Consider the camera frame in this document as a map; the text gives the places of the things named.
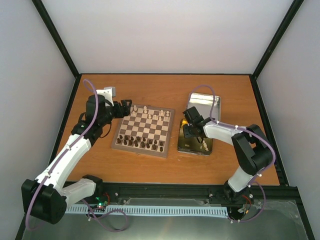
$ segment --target chessboard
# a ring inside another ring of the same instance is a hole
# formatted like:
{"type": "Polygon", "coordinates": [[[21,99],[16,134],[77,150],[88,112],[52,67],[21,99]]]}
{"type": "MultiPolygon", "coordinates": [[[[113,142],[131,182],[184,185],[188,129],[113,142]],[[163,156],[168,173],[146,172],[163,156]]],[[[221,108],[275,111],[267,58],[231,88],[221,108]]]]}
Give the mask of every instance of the chessboard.
{"type": "Polygon", "coordinates": [[[111,148],[166,158],[175,110],[131,105],[130,115],[119,121],[111,148]]]}

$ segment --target gray wall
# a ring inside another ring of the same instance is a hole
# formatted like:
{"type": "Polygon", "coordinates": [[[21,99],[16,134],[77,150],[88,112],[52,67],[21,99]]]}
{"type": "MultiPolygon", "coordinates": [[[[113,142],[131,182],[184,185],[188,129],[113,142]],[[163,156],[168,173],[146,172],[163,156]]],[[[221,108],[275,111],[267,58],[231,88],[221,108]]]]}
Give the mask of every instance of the gray wall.
{"type": "Polygon", "coordinates": [[[44,0],[81,73],[253,73],[292,0],[44,0]]]}
{"type": "Polygon", "coordinates": [[[304,1],[258,84],[289,183],[320,239],[320,1],[304,1]]]}
{"type": "Polygon", "coordinates": [[[0,239],[12,240],[21,184],[48,164],[74,78],[31,0],[0,5],[0,239]]]}

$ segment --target robotic arm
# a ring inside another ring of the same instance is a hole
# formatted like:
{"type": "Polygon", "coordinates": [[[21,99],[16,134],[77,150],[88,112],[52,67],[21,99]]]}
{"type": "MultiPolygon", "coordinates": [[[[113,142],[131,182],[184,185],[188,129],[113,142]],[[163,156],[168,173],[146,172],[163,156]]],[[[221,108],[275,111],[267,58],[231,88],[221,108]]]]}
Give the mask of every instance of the robotic arm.
{"type": "MultiPolygon", "coordinates": [[[[272,162],[271,151],[263,142],[246,132],[218,125],[210,118],[204,119],[194,106],[183,114],[188,122],[183,126],[185,138],[197,137],[199,142],[203,138],[218,139],[233,145],[239,167],[225,182],[223,191],[228,202],[236,202],[255,175],[272,162]]],[[[268,141],[258,125],[253,124],[246,129],[268,141]]]]}
{"type": "Polygon", "coordinates": [[[123,118],[130,114],[131,100],[121,100],[121,103],[117,101],[113,102],[113,97],[116,96],[116,89],[114,87],[105,87],[103,90],[97,90],[97,93],[98,112],[90,130],[75,145],[70,147],[85,131],[94,117],[96,109],[94,95],[89,96],[86,102],[86,111],[80,115],[78,123],[73,127],[67,143],[52,163],[35,180],[27,179],[22,184],[21,191],[25,213],[36,189],[45,177],[48,177],[48,179],[44,182],[33,204],[31,215],[51,224],[59,222],[69,206],[86,197],[92,195],[100,196],[102,194],[102,179],[92,175],[85,175],[80,181],[63,188],[69,174],[78,161],[89,151],[103,133],[103,127],[111,124],[111,121],[115,118],[123,118]],[[66,149],[68,151],[57,162],[66,149]],[[55,167],[53,172],[49,174],[52,166],[55,167]]]}

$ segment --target gray floor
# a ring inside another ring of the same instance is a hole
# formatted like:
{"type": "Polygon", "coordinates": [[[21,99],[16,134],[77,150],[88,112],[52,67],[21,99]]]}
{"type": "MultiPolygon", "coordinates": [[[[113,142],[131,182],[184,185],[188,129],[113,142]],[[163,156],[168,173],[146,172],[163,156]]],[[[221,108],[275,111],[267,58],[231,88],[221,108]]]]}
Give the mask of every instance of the gray floor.
{"type": "MultiPolygon", "coordinates": [[[[56,225],[24,234],[24,240],[306,240],[306,232],[291,205],[273,203],[249,223],[233,223],[212,217],[129,216],[129,228],[112,233],[83,214],[66,214],[56,225]]],[[[124,217],[111,215],[102,222],[120,228],[124,217]]]]}

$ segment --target table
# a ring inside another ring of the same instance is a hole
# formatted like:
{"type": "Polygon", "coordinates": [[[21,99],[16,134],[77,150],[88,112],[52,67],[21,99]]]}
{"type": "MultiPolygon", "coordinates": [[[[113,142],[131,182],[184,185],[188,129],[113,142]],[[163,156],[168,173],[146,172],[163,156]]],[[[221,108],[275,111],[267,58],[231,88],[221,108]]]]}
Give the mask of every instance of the table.
{"type": "MultiPolygon", "coordinates": [[[[79,115],[86,109],[89,92],[82,80],[89,79],[97,89],[116,87],[115,101],[132,99],[135,104],[175,109],[167,158],[136,154],[111,148],[119,119],[112,121],[109,136],[99,138],[74,170],[68,181],[78,181],[90,174],[114,183],[166,184],[224,184],[236,171],[238,161],[234,148],[224,142],[213,141],[210,156],[198,156],[177,151],[179,125],[183,118],[190,91],[200,84],[211,85],[221,97],[221,121],[249,126],[262,121],[247,75],[191,75],[191,74],[84,74],[62,135],[59,151],[66,143],[79,115]]],[[[198,93],[210,94],[200,88],[198,93]]],[[[263,185],[279,185],[275,167],[269,168],[259,179],[263,185]]]]}

